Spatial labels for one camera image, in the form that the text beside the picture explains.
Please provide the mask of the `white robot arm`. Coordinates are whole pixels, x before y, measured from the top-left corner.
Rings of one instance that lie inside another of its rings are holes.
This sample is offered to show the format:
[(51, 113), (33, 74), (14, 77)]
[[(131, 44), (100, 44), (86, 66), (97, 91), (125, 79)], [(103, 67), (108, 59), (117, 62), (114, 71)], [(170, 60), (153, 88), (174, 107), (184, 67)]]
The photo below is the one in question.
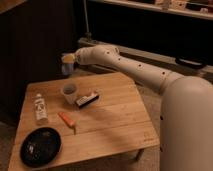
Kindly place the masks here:
[(122, 57), (113, 45), (83, 47), (81, 65), (116, 69), (162, 95), (160, 171), (213, 171), (213, 84)]

